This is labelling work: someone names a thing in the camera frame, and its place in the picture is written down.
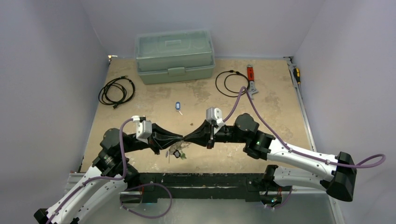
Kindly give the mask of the metal keyring with keys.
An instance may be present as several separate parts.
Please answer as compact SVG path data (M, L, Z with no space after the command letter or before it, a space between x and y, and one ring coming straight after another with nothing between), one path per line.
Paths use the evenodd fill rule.
M190 142L186 141L178 141L172 144L168 151L166 152L166 158L168 158L168 163L170 163L171 157L175 157L176 159L186 160L186 154L183 152L183 149L188 148Z

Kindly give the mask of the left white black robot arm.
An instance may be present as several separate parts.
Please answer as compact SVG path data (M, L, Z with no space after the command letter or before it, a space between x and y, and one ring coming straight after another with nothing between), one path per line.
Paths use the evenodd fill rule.
M167 131L150 121L136 121L136 131L126 134L123 128L105 132L102 147L84 176L58 202L35 212L39 224L81 224L89 215L122 191L137 191L142 199L157 183L144 181L130 165L126 153L151 149L155 154L181 142L182 135Z

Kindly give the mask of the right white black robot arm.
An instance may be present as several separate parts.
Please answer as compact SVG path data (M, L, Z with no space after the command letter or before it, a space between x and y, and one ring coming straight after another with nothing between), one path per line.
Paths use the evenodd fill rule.
M215 121L204 121L192 133L184 137L191 142L212 149L216 142L243 143L243 152L253 159L277 161L293 168L270 166L262 177L263 186L302 186L325 191L329 196L351 202L354 196L357 169L350 154L321 154L282 143L271 134L259 130L259 123L244 113L232 126L221 126Z

